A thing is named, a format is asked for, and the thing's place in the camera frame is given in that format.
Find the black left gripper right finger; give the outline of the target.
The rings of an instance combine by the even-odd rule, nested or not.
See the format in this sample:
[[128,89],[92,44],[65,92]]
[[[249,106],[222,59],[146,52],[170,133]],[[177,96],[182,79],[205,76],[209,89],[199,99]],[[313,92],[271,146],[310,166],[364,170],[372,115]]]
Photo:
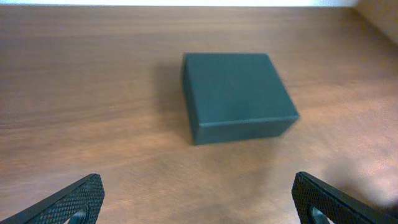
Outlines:
[[372,208],[307,172],[296,173],[292,198],[304,224],[397,224],[397,215]]

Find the black cardboard box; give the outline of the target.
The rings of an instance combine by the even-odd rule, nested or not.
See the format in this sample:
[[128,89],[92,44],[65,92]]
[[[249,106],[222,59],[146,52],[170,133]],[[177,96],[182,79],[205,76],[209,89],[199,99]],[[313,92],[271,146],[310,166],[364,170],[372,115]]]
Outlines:
[[264,53],[185,53],[182,88],[195,145],[279,137],[300,118]]

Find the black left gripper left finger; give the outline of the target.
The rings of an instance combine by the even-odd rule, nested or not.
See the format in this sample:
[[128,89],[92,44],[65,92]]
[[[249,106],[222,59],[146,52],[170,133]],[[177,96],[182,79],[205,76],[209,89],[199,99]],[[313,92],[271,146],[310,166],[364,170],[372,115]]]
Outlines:
[[2,220],[3,224],[95,224],[103,201],[104,187],[99,174],[89,174],[62,190]]

